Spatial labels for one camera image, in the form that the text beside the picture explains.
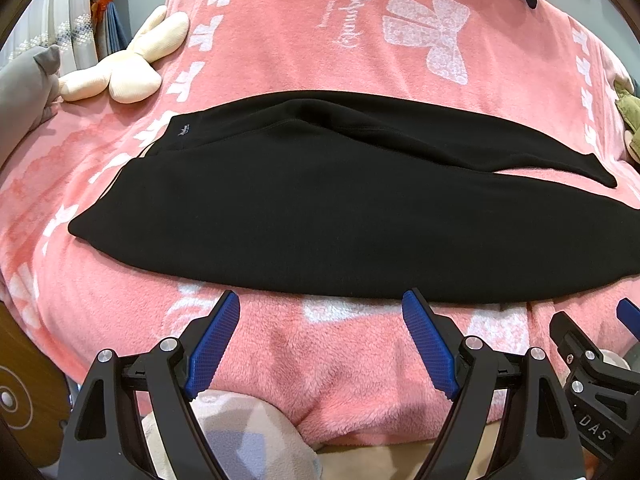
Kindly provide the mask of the grey white patterned slipper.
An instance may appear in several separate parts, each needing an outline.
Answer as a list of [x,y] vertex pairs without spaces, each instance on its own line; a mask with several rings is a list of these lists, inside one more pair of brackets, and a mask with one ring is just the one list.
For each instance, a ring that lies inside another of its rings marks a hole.
[[320,479],[320,458],[285,414],[241,393],[205,390],[191,403],[230,479]]

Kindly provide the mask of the blue curtain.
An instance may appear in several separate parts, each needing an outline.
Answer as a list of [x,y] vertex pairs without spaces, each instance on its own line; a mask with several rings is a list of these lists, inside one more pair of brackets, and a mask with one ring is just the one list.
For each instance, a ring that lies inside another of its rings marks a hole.
[[130,35],[118,14],[114,0],[90,0],[91,21],[96,40],[98,59],[124,50],[130,41]]

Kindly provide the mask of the green plush toy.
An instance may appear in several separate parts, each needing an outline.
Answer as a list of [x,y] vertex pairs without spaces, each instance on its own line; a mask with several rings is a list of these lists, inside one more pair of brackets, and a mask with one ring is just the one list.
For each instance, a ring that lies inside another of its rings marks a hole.
[[619,80],[614,81],[617,94],[616,107],[625,123],[624,142],[629,156],[640,162],[640,99]]

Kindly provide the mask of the pink fleece blanket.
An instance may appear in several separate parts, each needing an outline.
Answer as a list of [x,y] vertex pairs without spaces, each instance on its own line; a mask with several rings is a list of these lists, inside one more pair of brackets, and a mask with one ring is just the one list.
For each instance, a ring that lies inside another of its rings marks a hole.
[[448,404],[402,322],[417,288],[468,334],[602,349],[639,296],[639,175],[617,56],[524,0],[167,0],[191,22],[152,99],[66,103],[1,175],[1,298],[83,380],[227,289],[217,390],[310,444],[434,438]]

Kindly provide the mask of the grey plush pillow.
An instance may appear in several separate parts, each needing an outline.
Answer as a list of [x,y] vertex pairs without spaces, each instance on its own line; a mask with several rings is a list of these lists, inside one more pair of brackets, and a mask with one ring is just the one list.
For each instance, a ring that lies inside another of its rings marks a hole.
[[0,156],[4,166],[24,136],[49,120],[60,95],[60,47],[33,47],[1,70]]

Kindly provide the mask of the white sheer curtain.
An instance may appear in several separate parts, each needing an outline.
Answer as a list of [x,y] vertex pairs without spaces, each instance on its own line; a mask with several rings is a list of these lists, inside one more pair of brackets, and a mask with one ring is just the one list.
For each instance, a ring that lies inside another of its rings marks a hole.
[[6,66],[33,47],[60,48],[60,76],[98,62],[91,0],[32,0],[1,49]]

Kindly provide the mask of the cream flower plush toy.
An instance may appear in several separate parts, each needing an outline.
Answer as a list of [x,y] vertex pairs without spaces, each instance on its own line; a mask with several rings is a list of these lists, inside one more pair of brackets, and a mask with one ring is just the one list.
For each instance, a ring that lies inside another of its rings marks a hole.
[[169,14],[167,6],[158,6],[126,49],[107,55],[95,66],[61,77],[61,98],[65,102],[76,102],[107,90],[111,99],[119,104],[144,101],[162,84],[162,76],[152,64],[182,46],[189,26],[188,14]]

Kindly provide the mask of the black pants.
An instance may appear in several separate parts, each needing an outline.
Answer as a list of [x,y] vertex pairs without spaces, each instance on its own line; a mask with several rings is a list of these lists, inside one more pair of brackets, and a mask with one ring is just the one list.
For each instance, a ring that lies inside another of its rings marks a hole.
[[516,122],[387,96],[288,91],[171,118],[70,222],[136,268],[287,294],[549,300],[639,271],[639,213],[593,154]]

